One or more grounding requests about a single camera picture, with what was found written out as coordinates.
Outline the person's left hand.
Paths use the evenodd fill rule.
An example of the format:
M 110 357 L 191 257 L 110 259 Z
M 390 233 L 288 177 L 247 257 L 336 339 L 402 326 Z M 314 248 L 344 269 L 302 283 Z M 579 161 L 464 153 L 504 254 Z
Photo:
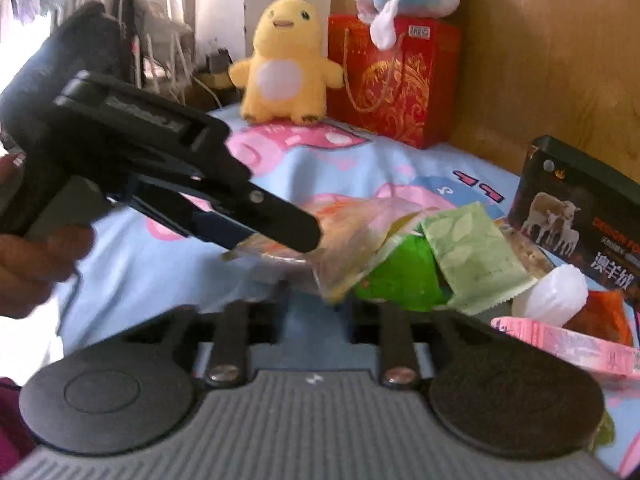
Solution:
M 1 315 L 26 318 L 67 281 L 94 242 L 93 228 L 66 226 L 44 242 L 1 235 Z

